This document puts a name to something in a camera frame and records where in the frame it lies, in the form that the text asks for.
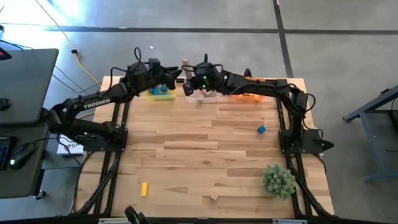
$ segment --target wooden tabletop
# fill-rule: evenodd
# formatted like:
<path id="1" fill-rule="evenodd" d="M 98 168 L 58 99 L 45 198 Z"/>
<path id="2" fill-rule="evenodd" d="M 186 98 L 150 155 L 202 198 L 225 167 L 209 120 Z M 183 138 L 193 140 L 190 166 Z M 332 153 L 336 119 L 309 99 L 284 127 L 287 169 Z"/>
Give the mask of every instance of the wooden tabletop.
<path id="1" fill-rule="evenodd" d="M 109 81 L 110 77 L 104 77 L 102 91 Z M 288 82 L 305 91 L 303 79 L 288 78 Z M 114 104 L 97 107 L 94 121 L 110 121 L 113 108 Z M 310 112 L 306 124 L 313 127 Z M 267 131 L 257 134 L 261 125 Z M 119 166 L 113 217 L 124 217 L 128 205 L 147 217 L 294 217 L 291 199 L 271 198 L 262 189 L 262 170 L 269 164 L 285 166 L 277 135 L 280 128 L 275 98 L 247 103 L 221 96 L 217 103 L 199 105 L 189 103 L 182 86 L 177 85 L 173 101 L 134 98 L 127 128 L 129 137 Z M 96 152 L 83 168 L 77 209 L 98 185 L 103 156 Z M 324 209 L 333 213 L 322 163 L 311 154 L 302 157 L 309 189 Z M 142 182 L 149 184 L 146 197 L 140 196 Z M 108 188 L 101 211 L 107 196 Z M 300 190 L 298 197 L 304 211 Z"/>

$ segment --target green succulent plant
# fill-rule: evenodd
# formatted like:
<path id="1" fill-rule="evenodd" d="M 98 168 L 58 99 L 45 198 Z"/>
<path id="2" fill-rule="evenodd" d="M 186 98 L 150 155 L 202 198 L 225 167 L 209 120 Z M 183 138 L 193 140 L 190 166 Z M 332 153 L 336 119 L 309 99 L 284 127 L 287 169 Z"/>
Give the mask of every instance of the green succulent plant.
<path id="1" fill-rule="evenodd" d="M 263 171 L 262 183 L 264 190 L 272 197 L 279 196 L 285 200 L 295 191 L 296 181 L 290 170 L 279 164 L 268 165 Z"/>

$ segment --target gray floor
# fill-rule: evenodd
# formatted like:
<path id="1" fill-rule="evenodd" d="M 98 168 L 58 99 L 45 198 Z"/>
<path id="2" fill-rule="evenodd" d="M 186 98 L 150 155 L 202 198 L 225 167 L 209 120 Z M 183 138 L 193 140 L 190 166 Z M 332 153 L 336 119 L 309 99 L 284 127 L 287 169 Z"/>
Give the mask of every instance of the gray floor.
<path id="1" fill-rule="evenodd" d="M 6 2 L 0 24 L 53 25 L 34 1 L 26 1 L 22 8 L 14 2 Z M 277 28 L 272 0 L 40 2 L 65 26 Z M 397 1 L 279 0 L 279 4 L 286 29 L 398 29 L 396 22 L 391 22 L 398 19 Z M 46 32 L 38 26 L 4 26 L 2 39 L 34 48 L 58 48 L 57 65 L 82 87 L 94 84 L 76 64 L 61 32 Z M 278 34 L 67 34 L 79 50 L 82 63 L 99 80 L 112 66 L 135 62 L 135 46 L 142 49 L 144 58 L 157 57 L 164 65 L 180 65 L 183 58 L 200 62 L 208 53 L 212 62 L 222 63 L 233 72 L 249 67 L 255 76 L 286 77 Z M 346 124 L 341 117 L 397 84 L 398 35 L 297 34 L 286 35 L 286 39 L 294 77 L 304 78 L 307 90 L 317 97 L 315 124 L 324 130 L 325 139 L 336 145 L 325 153 L 335 213 L 345 218 L 397 223 L 398 181 L 363 182 L 364 175 L 376 171 L 365 133 L 359 120 Z M 3 44 L 0 47 L 12 49 Z M 67 82 L 57 71 L 54 74 Z M 73 95 L 53 79 L 45 106 Z M 0 200 L 0 220 L 67 214 L 76 175 L 76 169 L 47 172 L 43 189 L 49 196 L 41 201 Z"/>

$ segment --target yellow block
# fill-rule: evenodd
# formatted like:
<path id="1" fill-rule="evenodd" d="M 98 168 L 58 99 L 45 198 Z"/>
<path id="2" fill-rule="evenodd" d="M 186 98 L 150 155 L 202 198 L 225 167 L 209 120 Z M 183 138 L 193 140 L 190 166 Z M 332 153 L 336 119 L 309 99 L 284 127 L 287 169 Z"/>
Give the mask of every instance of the yellow block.
<path id="1" fill-rule="evenodd" d="M 146 197 L 148 193 L 148 183 L 147 182 L 143 182 L 141 184 L 141 197 Z"/>

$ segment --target paper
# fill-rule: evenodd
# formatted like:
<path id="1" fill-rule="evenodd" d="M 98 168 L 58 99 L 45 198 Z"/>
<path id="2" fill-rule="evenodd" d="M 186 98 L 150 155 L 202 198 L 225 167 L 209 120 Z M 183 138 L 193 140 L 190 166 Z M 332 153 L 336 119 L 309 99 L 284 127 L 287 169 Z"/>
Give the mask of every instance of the paper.
<path id="1" fill-rule="evenodd" d="M 61 135 L 60 142 L 64 145 L 68 146 L 70 154 L 73 154 L 73 155 L 83 154 L 83 146 L 81 144 L 75 143 L 74 141 L 68 139 L 66 136 Z M 67 149 L 61 144 L 58 145 L 57 154 L 58 155 L 69 155 Z"/>

